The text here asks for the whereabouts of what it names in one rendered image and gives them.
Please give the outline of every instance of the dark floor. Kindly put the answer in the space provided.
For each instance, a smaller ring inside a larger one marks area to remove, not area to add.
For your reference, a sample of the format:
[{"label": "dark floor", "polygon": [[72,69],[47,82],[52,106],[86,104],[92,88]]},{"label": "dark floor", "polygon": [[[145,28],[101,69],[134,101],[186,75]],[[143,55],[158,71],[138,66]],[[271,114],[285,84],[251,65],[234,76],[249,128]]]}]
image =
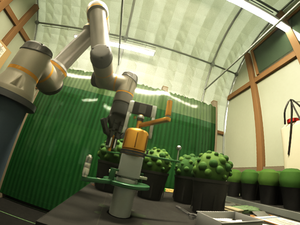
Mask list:
[{"label": "dark floor", "polygon": [[0,198],[0,225],[30,225],[46,214],[8,197]]}]

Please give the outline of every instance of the orange handle grip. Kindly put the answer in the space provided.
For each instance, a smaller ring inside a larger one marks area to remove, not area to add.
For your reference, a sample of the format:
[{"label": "orange handle grip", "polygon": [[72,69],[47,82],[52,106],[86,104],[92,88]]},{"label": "orange handle grip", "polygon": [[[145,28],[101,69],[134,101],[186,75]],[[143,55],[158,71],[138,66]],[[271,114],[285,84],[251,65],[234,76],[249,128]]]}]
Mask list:
[{"label": "orange handle grip", "polygon": [[167,101],[167,107],[165,109],[165,116],[171,117],[172,106],[173,106],[173,101],[172,101],[172,99],[169,99]]}]

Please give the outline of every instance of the gray cylinder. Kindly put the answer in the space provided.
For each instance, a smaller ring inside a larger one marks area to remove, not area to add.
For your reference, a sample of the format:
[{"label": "gray cylinder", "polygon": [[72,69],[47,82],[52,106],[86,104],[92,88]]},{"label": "gray cylinder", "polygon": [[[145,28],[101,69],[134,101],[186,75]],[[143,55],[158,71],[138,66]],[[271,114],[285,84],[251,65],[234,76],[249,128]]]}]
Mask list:
[{"label": "gray cylinder", "polygon": [[0,179],[26,115],[26,107],[0,95]]}]

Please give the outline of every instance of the green line on floor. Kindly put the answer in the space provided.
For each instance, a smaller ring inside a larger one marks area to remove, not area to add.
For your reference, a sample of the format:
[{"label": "green line on floor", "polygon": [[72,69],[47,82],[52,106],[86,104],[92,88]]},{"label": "green line on floor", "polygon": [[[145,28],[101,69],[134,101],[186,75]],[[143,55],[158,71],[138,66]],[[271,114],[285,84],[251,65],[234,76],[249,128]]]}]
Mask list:
[{"label": "green line on floor", "polygon": [[26,220],[26,219],[21,219],[21,220],[25,220],[25,221],[27,221],[27,222],[29,222],[29,223],[35,224],[35,223],[30,222],[30,221],[28,221],[28,220]]}]

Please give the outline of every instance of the green foliage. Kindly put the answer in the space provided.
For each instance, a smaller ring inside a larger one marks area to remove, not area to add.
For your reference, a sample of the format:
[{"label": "green foliage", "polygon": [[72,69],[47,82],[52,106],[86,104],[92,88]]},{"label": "green foliage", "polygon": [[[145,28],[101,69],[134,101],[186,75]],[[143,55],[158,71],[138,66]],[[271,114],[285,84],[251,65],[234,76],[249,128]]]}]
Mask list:
[{"label": "green foliage", "polygon": [[229,182],[240,183],[240,176],[242,175],[239,170],[232,170],[232,176],[227,179]]},{"label": "green foliage", "polygon": [[258,172],[255,170],[244,170],[240,177],[240,181],[244,184],[257,184]]},{"label": "green foliage", "polygon": [[[158,149],[157,147],[150,149],[148,155],[172,159],[165,149]],[[165,161],[157,158],[150,158],[147,156],[144,158],[144,161],[142,163],[142,170],[151,170],[160,173],[168,173],[171,167],[172,164],[170,161]]]},{"label": "green foliage", "polygon": [[176,175],[193,177],[193,167],[197,157],[195,154],[183,155],[179,157],[180,163],[175,165]]},{"label": "green foliage", "polygon": [[300,170],[284,169],[280,173],[279,183],[286,188],[300,188]]},{"label": "green foliage", "polygon": [[272,169],[264,169],[258,175],[260,185],[279,186],[279,174]]},{"label": "green foliage", "polygon": [[194,163],[193,173],[197,178],[224,181],[233,175],[232,168],[233,163],[229,161],[228,156],[208,150],[199,154]]},{"label": "green foliage", "polygon": [[[123,145],[123,139],[117,140],[117,145],[111,151],[120,152]],[[100,150],[98,151],[97,155],[100,157],[101,160],[108,161],[111,163],[120,163],[121,154],[110,154],[107,153],[107,148],[105,146],[105,142],[101,144]]]}]

